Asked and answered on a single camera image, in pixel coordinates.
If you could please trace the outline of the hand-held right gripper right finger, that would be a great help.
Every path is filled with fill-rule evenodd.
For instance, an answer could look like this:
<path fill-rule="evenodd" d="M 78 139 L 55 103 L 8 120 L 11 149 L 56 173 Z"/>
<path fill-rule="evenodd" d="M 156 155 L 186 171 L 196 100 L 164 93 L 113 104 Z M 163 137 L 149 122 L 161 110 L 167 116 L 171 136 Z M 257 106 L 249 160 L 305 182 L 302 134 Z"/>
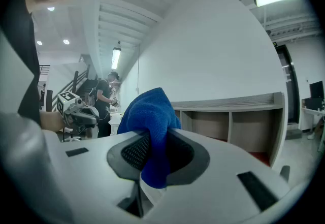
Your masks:
<path fill-rule="evenodd" d="M 285 180 L 243 149 L 174 129 L 170 140 L 193 149 L 167 177 L 167 190 L 145 215 L 151 223 L 242 223 L 264 216 L 290 190 Z"/>

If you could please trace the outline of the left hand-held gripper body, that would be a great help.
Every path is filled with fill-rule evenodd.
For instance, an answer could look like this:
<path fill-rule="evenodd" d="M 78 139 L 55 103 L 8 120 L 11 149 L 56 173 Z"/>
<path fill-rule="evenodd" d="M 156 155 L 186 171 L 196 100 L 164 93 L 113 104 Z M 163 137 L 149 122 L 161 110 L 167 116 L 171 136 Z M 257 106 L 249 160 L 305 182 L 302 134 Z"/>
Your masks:
<path fill-rule="evenodd" d="M 66 127 L 72 129 L 72 133 L 81 133 L 85 130 L 84 107 L 82 99 L 70 91 L 57 96 L 57 111 L 61 114 Z"/>

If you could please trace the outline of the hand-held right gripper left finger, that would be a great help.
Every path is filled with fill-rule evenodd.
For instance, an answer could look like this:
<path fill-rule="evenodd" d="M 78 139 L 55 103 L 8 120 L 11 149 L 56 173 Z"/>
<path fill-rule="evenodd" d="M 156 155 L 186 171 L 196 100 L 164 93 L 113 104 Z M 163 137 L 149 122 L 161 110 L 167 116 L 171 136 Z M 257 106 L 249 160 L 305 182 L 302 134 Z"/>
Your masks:
<path fill-rule="evenodd" d="M 147 133 L 61 143 L 43 131 L 42 206 L 54 223 L 148 223 L 140 173 L 121 155 L 124 147 L 147 140 Z"/>

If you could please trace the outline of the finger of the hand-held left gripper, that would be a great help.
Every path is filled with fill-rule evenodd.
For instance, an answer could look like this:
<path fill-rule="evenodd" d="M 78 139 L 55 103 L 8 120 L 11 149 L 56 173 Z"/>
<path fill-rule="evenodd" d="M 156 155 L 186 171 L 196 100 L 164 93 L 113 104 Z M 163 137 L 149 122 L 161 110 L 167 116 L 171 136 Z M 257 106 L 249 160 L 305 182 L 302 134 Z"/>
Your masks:
<path fill-rule="evenodd" d="M 98 125 L 100 121 L 99 112 L 93 106 L 84 106 L 81 108 L 82 114 L 82 124 L 85 125 L 86 128 L 94 128 Z"/>

